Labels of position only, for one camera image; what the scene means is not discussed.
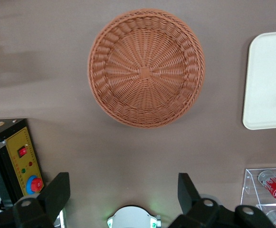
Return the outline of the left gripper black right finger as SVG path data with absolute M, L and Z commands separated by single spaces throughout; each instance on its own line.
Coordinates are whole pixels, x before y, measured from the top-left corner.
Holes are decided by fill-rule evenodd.
M 215 200 L 203 198 L 186 173 L 178 175 L 178 201 L 182 210 L 171 228 L 234 228 L 235 214 Z

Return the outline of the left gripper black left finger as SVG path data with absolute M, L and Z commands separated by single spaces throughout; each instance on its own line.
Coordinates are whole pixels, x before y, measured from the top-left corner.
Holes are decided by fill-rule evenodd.
M 60 172 L 36 197 L 24 197 L 12 208 L 17 228 L 53 228 L 70 199 L 68 172 Z

